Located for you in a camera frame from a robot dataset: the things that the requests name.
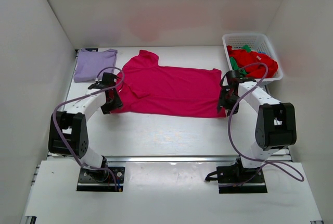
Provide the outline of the pink t-shirt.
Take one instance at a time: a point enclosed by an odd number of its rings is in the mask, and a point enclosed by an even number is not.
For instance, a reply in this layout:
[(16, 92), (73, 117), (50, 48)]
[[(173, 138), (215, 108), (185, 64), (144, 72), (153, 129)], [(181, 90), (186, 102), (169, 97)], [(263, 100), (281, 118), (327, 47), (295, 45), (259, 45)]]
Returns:
[(225, 110), (217, 109), (221, 75), (218, 69), (160, 66), (158, 55), (141, 50), (118, 74), (123, 106), (113, 113), (224, 118)]

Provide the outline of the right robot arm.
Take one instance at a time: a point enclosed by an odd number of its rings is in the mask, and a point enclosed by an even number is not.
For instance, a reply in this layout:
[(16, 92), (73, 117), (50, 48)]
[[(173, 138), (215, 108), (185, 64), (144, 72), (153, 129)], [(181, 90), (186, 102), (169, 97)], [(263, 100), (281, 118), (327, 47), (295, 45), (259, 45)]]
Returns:
[(260, 82), (241, 75), (238, 70), (228, 71), (221, 79), (217, 110), (227, 113), (227, 133), (234, 150), (237, 147), (232, 139), (231, 123), (239, 104), (246, 101), (257, 113), (254, 130), (255, 141), (247, 153), (236, 151), (237, 159), (231, 165), (218, 167), (209, 173), (205, 181), (218, 181), (223, 187), (242, 186), (259, 176), (267, 165), (277, 163), (268, 158), (277, 151), (294, 145), (297, 140), (295, 109), (291, 103), (282, 103), (267, 94)]

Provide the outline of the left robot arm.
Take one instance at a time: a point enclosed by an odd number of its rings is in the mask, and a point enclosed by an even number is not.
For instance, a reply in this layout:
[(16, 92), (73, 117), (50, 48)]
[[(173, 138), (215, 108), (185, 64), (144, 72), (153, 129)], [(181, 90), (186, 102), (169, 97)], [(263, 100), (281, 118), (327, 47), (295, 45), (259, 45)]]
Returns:
[(115, 74), (103, 73), (88, 87), (87, 94), (57, 106), (50, 120), (49, 152), (74, 159), (97, 182), (116, 181), (116, 177), (106, 157), (89, 146), (87, 122), (98, 110), (108, 115), (123, 106), (117, 91), (121, 83)]

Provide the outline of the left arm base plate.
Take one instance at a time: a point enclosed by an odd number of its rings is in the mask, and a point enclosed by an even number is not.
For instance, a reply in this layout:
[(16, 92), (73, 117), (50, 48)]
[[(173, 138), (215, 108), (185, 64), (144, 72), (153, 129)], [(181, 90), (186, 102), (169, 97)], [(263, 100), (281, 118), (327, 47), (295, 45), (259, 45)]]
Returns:
[(109, 171), (81, 168), (76, 190), (79, 192), (123, 192), (125, 166), (109, 166)]

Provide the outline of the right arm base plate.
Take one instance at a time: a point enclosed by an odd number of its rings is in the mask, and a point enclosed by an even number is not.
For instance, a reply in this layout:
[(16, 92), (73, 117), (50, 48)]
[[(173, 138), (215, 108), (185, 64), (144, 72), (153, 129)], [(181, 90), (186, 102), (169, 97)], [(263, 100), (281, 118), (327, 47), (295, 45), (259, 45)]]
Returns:
[(220, 194), (267, 193), (264, 174), (258, 169), (243, 168), (241, 165), (218, 166), (207, 174), (205, 182), (217, 181)]

